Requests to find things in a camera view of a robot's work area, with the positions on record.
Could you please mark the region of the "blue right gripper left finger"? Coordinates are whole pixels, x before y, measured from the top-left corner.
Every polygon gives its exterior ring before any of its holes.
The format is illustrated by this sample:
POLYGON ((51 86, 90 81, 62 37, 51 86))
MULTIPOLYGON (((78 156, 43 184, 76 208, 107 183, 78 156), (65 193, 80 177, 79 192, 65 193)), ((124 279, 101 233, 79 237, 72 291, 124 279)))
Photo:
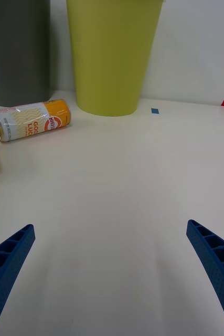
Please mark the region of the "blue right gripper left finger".
POLYGON ((34 226, 28 224, 0 244, 0 316, 34 241, 34 226))

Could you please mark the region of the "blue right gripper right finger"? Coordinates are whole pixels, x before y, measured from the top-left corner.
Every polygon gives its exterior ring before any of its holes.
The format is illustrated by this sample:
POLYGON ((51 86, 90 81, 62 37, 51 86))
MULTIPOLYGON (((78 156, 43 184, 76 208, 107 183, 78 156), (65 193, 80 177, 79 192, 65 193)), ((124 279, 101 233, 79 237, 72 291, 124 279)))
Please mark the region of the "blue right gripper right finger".
POLYGON ((224 240, 195 220, 188 221, 186 235, 224 311, 224 240))

